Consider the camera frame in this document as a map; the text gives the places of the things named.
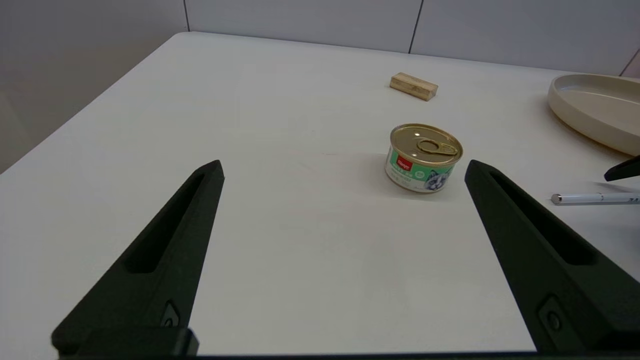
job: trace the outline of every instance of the cat food can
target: cat food can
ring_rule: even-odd
[[[391,131],[385,171],[407,190],[433,193],[442,190],[461,157],[462,145],[446,131],[405,124]]]

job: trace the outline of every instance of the beige tray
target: beige tray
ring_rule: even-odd
[[[549,106],[567,125],[629,155],[640,155],[640,83],[610,76],[555,78]]]

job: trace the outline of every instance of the white wall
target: white wall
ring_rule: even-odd
[[[408,53],[420,0],[186,0],[192,31]]]
[[[620,75],[638,0],[424,0],[412,53]]]
[[[0,0],[0,172],[186,30],[182,0]]]

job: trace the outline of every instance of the white table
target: white table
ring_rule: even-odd
[[[390,89],[399,71],[438,95]],[[611,191],[602,175],[627,158],[554,118],[545,99],[559,74],[176,35],[0,176],[3,357],[54,357],[54,327],[215,159],[227,179],[191,317],[201,354],[533,350],[465,187],[469,160],[640,279],[640,206],[547,200]],[[404,122],[462,142],[444,191],[409,193],[384,174]]]

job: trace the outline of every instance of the white pen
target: white pen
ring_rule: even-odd
[[[640,204],[640,193],[555,193],[551,201],[567,204]]]

